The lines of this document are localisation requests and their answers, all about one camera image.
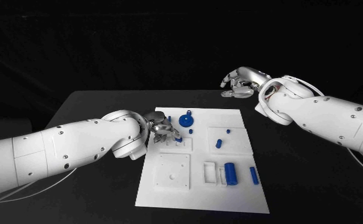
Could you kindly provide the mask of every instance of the dark table surface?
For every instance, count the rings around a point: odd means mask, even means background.
[[[253,149],[269,215],[135,207],[144,156],[112,153],[82,166],[46,192],[0,204],[0,223],[306,223],[363,222],[363,168],[347,150],[292,123],[282,126],[254,110],[257,96],[223,98],[220,90],[77,91],[47,128],[102,118],[116,110],[155,107],[239,109]],[[67,173],[37,181],[8,199],[50,186]]]

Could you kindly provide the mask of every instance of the blue part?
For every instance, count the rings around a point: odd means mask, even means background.
[[[257,177],[256,177],[254,167],[250,167],[249,170],[250,170],[250,175],[252,175],[253,184],[257,185],[257,184],[259,184],[259,179],[257,179]]]
[[[190,127],[193,125],[193,122],[194,122],[194,119],[191,117],[191,111],[188,110],[187,111],[187,114],[182,115],[180,118],[178,118],[178,124],[182,126],[182,127]]]
[[[220,140],[220,139],[217,139],[216,148],[220,148],[220,146],[221,146],[221,140]]]
[[[234,186],[237,184],[236,181],[236,170],[233,163],[224,163],[224,180],[229,186]]]

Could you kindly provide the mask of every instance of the white cable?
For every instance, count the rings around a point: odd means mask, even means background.
[[[299,82],[302,82],[321,96],[324,96],[322,92],[309,84],[306,83],[305,81],[299,80],[298,78],[295,78],[295,80],[298,80]],[[351,150],[347,148],[347,151],[350,152],[351,156],[354,157],[354,159],[357,160],[357,163],[361,165],[363,167],[363,163],[358,161],[355,155],[352,154]]]
[[[34,194],[31,194],[31,195],[28,195],[28,196],[25,196],[25,197],[23,197],[23,198],[18,198],[18,199],[10,199],[10,200],[4,200],[4,201],[0,201],[0,203],[2,203],[2,202],[10,202],[10,201],[15,201],[15,200],[20,200],[20,199],[24,199],[24,198],[28,198],[28,197],[31,197],[31,196],[34,196],[34,195],[37,195],[38,193],[41,193],[43,191],[46,191],[48,188],[51,188],[56,184],[59,184],[66,178],[67,178],[67,176],[73,173],[73,171],[50,186],[50,187],[47,187],[44,190],[41,190],[41,191],[38,191],[37,193],[34,193]],[[4,198],[7,198],[10,195],[12,195],[14,193],[17,193],[20,190],[23,190],[28,185],[31,185],[34,182],[31,182],[31,183],[28,183],[27,185],[24,185],[20,189],[17,189],[15,191],[12,191],[8,195],[5,195],[2,198],[0,198],[0,200],[1,199],[4,199]]]

